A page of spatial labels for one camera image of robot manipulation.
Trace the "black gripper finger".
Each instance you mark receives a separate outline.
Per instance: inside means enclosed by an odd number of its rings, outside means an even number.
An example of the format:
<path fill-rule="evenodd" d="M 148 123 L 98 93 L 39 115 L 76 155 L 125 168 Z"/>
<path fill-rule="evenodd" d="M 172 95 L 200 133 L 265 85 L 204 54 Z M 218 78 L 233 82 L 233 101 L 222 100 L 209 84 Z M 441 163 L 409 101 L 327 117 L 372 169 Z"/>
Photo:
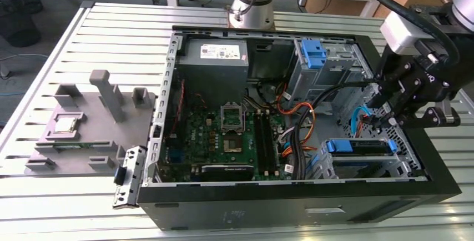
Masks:
<path fill-rule="evenodd" d="M 389 110 L 384 116 L 375 119 L 375 128 L 412 126 L 416 121 L 415 112 L 420 107 L 416 99 L 421 85 L 421 83 L 408 83 L 401 87 L 399 84 L 395 87 L 379 86 L 379 93 L 375 95 L 375 108 L 387 104 Z"/>
<path fill-rule="evenodd" d="M 376 72 L 377 93 L 367 102 L 367 107 L 380 107 L 385 102 L 392 107 L 405 107 L 421 86 L 415 77 L 415 63 L 408 56 L 384 54 Z"/>

